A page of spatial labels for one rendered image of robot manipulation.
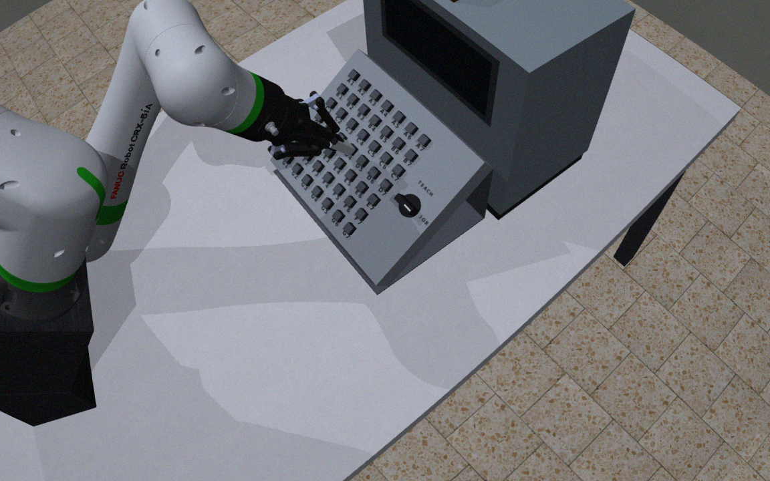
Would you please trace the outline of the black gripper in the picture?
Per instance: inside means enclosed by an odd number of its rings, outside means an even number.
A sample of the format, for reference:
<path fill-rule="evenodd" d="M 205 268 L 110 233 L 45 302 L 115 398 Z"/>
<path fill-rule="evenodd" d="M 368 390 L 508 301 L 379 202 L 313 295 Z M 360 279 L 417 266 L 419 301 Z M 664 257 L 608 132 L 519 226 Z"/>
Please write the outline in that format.
<path fill-rule="evenodd" d="M 270 154 L 275 160 L 280 160 L 286 156 L 319 156 L 323 149 L 329 149 L 351 156 L 355 148 L 336 134 L 340 127 L 325 109 L 323 98 L 316 91 L 309 96 L 307 100 L 294 100 L 286 95 L 287 111 L 279 133 L 266 139 L 272 143 L 268 148 Z M 326 128 L 311 120 L 309 108 L 317 110 L 327 124 Z"/>

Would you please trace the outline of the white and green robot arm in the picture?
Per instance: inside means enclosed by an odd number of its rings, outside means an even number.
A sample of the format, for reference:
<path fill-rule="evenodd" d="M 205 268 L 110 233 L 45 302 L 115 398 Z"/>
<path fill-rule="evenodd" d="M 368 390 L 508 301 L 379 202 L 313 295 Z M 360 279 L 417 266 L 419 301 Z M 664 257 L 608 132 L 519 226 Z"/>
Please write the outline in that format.
<path fill-rule="evenodd" d="M 161 108 L 190 127 L 265 141 L 278 135 L 287 100 L 281 86 L 227 57 L 188 0 L 143 0 L 88 142 L 0 104 L 6 319 L 42 325 L 76 304 L 84 258 L 102 258 L 114 242 Z"/>

